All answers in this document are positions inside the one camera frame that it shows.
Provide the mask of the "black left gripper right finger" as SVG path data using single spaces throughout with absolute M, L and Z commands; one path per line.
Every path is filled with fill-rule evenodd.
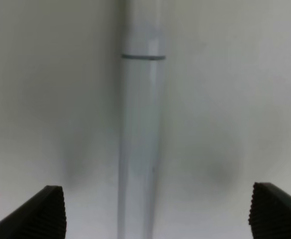
M 248 222 L 255 239 L 291 239 L 291 196 L 272 183 L 255 183 Z

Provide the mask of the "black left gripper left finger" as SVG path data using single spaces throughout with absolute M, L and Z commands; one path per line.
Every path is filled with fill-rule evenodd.
M 0 221 L 0 239 L 64 239 L 66 230 L 61 186 L 45 186 Z

